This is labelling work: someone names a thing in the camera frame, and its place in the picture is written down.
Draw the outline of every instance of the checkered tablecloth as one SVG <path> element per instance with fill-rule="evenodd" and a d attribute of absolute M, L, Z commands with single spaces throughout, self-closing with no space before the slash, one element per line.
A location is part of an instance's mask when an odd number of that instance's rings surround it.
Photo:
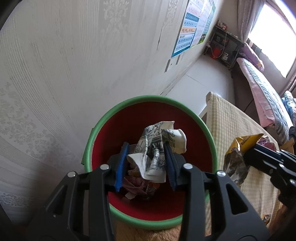
<path fill-rule="evenodd" d="M 218 169 L 223 168 L 224 155 L 234 138 L 258 133 L 267 135 L 271 142 L 279 150 L 274 138 L 272 138 L 260 125 L 234 105 L 209 92 L 207 100 L 206 124 L 213 136 L 217 155 Z M 275 216 L 280 202 L 277 199 L 278 189 L 270 182 L 270 177 L 261 171 L 251 167 L 241 186 L 241 191 L 253 205 L 260 216 L 272 214 Z M 206 207 L 206 231 L 210 232 L 210 207 Z"/>

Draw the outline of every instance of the white tile floor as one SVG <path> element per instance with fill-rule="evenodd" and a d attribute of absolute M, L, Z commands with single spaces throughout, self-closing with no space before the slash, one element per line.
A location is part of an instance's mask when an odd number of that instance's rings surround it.
<path fill-rule="evenodd" d="M 201 57 L 167 94 L 199 115 L 206 106 L 209 91 L 234 104 L 233 80 L 230 71 L 209 56 Z"/>

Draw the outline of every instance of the screw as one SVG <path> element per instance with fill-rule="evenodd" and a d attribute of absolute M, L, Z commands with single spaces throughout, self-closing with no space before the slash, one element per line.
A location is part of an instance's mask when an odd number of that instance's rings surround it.
<path fill-rule="evenodd" d="M 190 170 L 190 169 L 193 168 L 193 166 L 192 166 L 190 163 L 185 163 L 185 164 L 183 165 L 183 167 L 184 167 L 185 169 L 187 169 L 187 170 Z"/>
<path fill-rule="evenodd" d="M 68 177 L 75 177 L 76 176 L 76 172 L 75 171 L 68 172 L 67 176 Z"/>
<path fill-rule="evenodd" d="M 220 177 L 224 177 L 226 176 L 226 173 L 224 171 L 217 171 L 217 175 L 220 176 Z"/>
<path fill-rule="evenodd" d="M 100 166 L 100 169 L 101 169 L 101 170 L 108 170 L 108 169 L 109 169 L 109 165 L 108 165 L 108 164 L 102 164 L 102 165 Z"/>

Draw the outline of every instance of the educational poster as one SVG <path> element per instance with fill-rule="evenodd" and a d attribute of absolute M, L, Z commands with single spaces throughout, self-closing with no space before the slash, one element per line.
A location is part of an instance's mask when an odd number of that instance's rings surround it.
<path fill-rule="evenodd" d="M 202 43 L 216 10 L 213 0 L 189 0 L 172 57 Z"/>
<path fill-rule="evenodd" d="M 216 6 L 215 6 L 215 3 L 213 3 L 211 13 L 210 13 L 209 17 L 207 18 L 207 22 L 205 24 L 204 31 L 202 32 L 202 36 L 200 37 L 198 44 L 202 43 L 205 40 L 205 36 L 207 35 L 207 33 L 209 31 L 212 19 L 214 17 L 215 10 L 216 10 Z"/>
<path fill-rule="evenodd" d="M 196 1 L 198 0 L 189 0 L 188 2 L 172 57 L 190 48 L 199 21 L 198 16 L 201 14 L 200 8 L 194 4 Z"/>

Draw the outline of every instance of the white cable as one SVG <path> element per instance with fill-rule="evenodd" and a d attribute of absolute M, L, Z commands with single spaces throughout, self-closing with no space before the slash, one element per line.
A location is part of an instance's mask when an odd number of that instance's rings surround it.
<path fill-rule="evenodd" d="M 223 54 L 223 51 L 224 51 L 224 49 L 225 49 L 225 44 L 226 44 L 226 36 L 227 36 L 227 32 L 225 32 L 225 42 L 224 42 L 224 47 L 223 47 L 222 53 L 221 53 L 218 57 L 215 56 L 215 55 L 213 54 L 213 49 L 212 49 L 212 47 L 210 46 L 211 51 L 212 51 L 212 55 L 213 55 L 215 58 L 220 58 L 221 55 Z"/>

